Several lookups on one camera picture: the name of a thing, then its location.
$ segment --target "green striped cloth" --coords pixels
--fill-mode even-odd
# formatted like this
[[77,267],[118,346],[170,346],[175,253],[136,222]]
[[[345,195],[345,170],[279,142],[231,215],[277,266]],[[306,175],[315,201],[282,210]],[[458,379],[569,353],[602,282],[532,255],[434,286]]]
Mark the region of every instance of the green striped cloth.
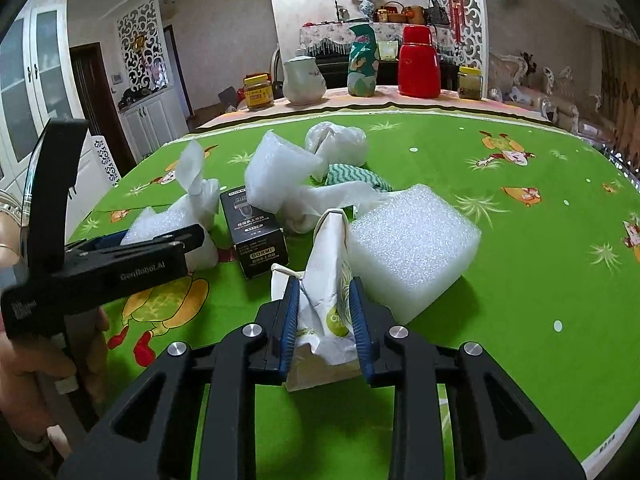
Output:
[[376,175],[373,171],[364,170],[356,166],[349,166],[348,164],[330,164],[329,174],[327,175],[325,186],[332,186],[333,184],[341,184],[343,182],[353,182],[355,180],[362,180],[371,184],[373,189],[380,191],[393,191],[384,178]]

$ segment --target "cabinet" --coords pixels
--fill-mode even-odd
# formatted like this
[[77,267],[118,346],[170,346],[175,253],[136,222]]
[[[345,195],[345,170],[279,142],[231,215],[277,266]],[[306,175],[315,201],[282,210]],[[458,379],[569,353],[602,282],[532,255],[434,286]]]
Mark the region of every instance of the cabinet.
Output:
[[[50,118],[84,118],[66,36],[66,0],[29,0],[0,43],[0,187],[22,199],[31,151]],[[67,203],[73,231],[110,188],[87,133]]]
[[140,159],[189,131],[172,87],[140,100],[124,118]]

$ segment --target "yellow lid jar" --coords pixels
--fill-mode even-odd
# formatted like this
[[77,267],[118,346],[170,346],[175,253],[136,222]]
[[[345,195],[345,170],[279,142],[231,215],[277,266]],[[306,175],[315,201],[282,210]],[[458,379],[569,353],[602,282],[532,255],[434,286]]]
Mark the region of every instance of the yellow lid jar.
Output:
[[458,71],[458,97],[482,99],[482,75],[479,68],[461,66]]
[[244,80],[244,98],[249,110],[262,110],[273,105],[273,89],[266,74]]

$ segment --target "cardboard box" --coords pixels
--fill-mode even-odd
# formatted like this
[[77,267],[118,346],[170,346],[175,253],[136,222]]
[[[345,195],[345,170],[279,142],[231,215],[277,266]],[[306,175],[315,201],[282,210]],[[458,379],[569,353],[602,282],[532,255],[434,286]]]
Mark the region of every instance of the cardboard box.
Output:
[[247,202],[244,186],[221,193],[220,202],[238,262],[247,279],[269,272],[272,264],[289,264],[282,227],[275,215]]

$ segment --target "sofa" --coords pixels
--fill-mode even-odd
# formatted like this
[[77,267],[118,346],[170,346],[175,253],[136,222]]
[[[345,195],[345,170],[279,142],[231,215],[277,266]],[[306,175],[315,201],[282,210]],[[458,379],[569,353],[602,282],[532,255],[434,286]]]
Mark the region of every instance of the sofa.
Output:
[[536,111],[558,128],[579,137],[604,144],[614,139],[615,124],[599,113],[600,96],[592,94],[587,102],[579,103],[570,67],[555,74],[545,66],[538,80],[530,80],[528,86],[522,84],[526,73],[523,57],[490,52],[489,99]]
[[489,53],[488,97],[494,101],[535,111],[552,121],[551,102],[543,92],[522,84],[527,62],[520,56]]

